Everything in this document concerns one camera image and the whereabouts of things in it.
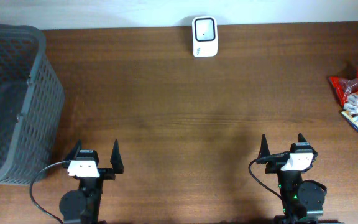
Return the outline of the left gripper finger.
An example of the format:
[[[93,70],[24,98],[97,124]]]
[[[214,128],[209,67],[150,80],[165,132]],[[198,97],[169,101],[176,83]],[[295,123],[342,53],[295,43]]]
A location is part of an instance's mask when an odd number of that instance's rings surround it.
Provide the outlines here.
[[[78,153],[82,149],[82,142],[81,140],[78,140],[73,147],[73,149],[68,153],[68,155],[65,157],[64,161],[72,161],[77,158]]]
[[[114,141],[112,154],[110,158],[110,163],[112,165],[112,168],[114,169],[115,173],[123,173],[124,172],[124,164],[121,158],[121,154],[119,151],[119,142],[116,139]]]

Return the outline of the red snack bag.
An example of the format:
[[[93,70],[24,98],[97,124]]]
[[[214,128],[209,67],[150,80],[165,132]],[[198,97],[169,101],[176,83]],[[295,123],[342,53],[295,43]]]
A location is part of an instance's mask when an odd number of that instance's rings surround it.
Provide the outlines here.
[[[358,68],[355,77],[350,80],[341,77],[329,77],[328,80],[334,89],[339,104],[344,106],[347,97],[358,91]]]

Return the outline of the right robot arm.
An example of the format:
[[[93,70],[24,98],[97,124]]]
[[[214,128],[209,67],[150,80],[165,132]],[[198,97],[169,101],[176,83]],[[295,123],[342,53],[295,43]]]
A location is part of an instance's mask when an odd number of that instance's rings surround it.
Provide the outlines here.
[[[283,215],[276,215],[278,224],[339,223],[338,220],[322,220],[327,187],[315,180],[304,180],[302,174],[313,167],[318,153],[300,133],[298,141],[288,151],[271,154],[266,135],[262,135],[256,159],[248,166],[251,177],[263,188],[276,195],[283,207]],[[261,182],[252,172],[253,164],[264,164],[266,174],[275,174],[279,191],[276,192]]]

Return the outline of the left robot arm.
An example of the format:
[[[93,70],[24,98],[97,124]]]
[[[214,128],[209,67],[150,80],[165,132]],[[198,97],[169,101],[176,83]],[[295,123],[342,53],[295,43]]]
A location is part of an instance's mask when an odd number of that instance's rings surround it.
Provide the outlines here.
[[[110,163],[111,167],[99,168],[97,151],[83,149],[81,141],[68,153],[62,167],[70,177],[79,181],[79,186],[76,190],[67,192],[60,200],[59,209],[63,215],[63,223],[105,223],[99,219],[103,183],[106,180],[115,180],[117,174],[124,173],[117,140],[113,145]]]

